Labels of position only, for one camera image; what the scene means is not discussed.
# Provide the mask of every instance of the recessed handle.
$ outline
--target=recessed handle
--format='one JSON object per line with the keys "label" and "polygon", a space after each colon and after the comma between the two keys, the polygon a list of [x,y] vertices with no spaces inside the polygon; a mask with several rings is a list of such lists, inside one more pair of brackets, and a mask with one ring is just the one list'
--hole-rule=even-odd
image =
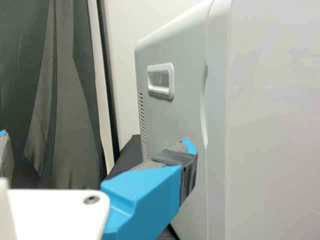
{"label": "recessed handle", "polygon": [[150,96],[172,100],[175,91],[174,66],[171,63],[148,66],[147,83]]}

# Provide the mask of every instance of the white wall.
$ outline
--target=white wall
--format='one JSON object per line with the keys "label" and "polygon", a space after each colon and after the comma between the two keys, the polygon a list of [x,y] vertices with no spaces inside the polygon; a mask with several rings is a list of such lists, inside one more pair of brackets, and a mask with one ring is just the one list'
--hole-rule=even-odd
{"label": "white wall", "polygon": [[119,147],[139,134],[134,48],[139,39],[201,0],[105,0]]}

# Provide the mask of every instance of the black surface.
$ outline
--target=black surface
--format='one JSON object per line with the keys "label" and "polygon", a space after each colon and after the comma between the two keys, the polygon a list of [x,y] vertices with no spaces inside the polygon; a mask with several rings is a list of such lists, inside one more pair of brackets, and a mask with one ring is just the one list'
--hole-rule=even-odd
{"label": "black surface", "polygon": [[141,139],[140,135],[136,134],[133,135],[122,148],[119,158],[106,179],[112,179],[113,177],[139,165],[142,161]]}
{"label": "black surface", "polygon": [[114,162],[117,162],[120,156],[119,139],[118,139],[118,130],[117,130],[115,95],[114,95],[113,79],[112,79],[112,73],[111,73],[111,63],[110,63],[111,61],[110,61],[108,34],[107,34],[107,23],[106,23],[107,18],[105,13],[104,2],[105,2],[104,0],[96,1],[97,8],[98,8],[98,18],[99,18],[100,35],[101,35],[101,43],[102,43],[104,75],[105,75],[105,84],[106,84],[106,92],[107,92],[108,108],[109,108],[113,158],[114,158]]}

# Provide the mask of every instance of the ventilation slot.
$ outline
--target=ventilation slot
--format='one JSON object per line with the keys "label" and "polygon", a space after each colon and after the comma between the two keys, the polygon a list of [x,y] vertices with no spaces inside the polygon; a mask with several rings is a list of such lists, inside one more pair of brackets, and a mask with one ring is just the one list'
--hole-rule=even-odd
{"label": "ventilation slot", "polygon": [[143,161],[146,162],[148,160],[148,148],[147,148],[146,122],[145,122],[145,102],[144,102],[144,95],[142,93],[138,94],[138,106],[139,106],[142,158],[143,158]]}

